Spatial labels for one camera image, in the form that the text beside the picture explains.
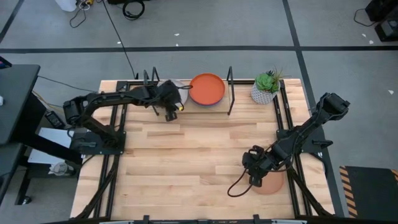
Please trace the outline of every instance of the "white plant pot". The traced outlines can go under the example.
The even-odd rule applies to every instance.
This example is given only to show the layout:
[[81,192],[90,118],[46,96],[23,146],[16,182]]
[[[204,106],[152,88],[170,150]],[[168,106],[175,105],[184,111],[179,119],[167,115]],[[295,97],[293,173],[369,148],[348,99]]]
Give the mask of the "white plant pot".
[[259,90],[256,83],[251,88],[251,98],[258,104],[268,104],[272,102],[274,97],[278,94],[278,91],[271,93],[265,90]]

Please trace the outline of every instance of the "wooden tabletop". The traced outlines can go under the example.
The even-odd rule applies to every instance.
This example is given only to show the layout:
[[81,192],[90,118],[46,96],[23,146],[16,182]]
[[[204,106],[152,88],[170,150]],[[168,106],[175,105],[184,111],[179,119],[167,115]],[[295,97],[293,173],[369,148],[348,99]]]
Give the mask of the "wooden tabletop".
[[[102,81],[100,90],[114,91],[116,82]],[[302,124],[310,114],[301,82],[285,79],[285,84],[294,125]],[[255,144],[267,147],[276,140],[274,105],[256,104],[250,97],[251,87],[235,85],[236,101],[230,116],[184,113],[167,123],[151,108],[129,106],[126,149],[119,163],[112,220],[142,220],[144,215],[155,220],[250,219],[253,214],[293,218],[287,180],[271,195],[253,190],[238,198],[226,194],[243,171],[242,154]],[[104,124],[109,124],[110,116],[110,107],[94,114]],[[287,127],[284,110],[282,117]],[[334,213],[322,163],[309,154],[301,158],[308,188],[326,210]],[[78,215],[96,192],[102,161],[103,156],[95,156],[82,168],[71,217]],[[247,180],[241,181],[233,193],[247,187]],[[296,189],[304,214],[302,196]],[[105,192],[102,214],[107,198]]]

